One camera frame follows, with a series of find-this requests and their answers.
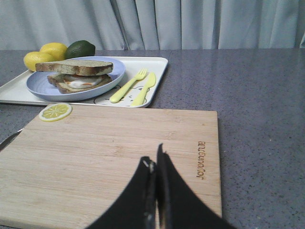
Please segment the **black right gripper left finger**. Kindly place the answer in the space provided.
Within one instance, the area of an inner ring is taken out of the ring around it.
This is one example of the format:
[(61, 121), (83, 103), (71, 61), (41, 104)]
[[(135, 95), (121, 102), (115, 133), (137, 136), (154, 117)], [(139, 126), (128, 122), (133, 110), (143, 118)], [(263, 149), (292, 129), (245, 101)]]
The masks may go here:
[(89, 229), (154, 229), (156, 214), (155, 163), (140, 158), (130, 182), (116, 201)]

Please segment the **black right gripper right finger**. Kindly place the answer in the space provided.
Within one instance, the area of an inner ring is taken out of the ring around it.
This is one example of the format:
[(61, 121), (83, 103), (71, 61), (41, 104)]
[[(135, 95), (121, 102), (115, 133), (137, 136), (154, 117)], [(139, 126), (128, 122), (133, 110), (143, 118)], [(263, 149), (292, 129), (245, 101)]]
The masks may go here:
[(158, 146), (156, 194), (161, 229), (233, 229), (190, 189), (169, 155)]

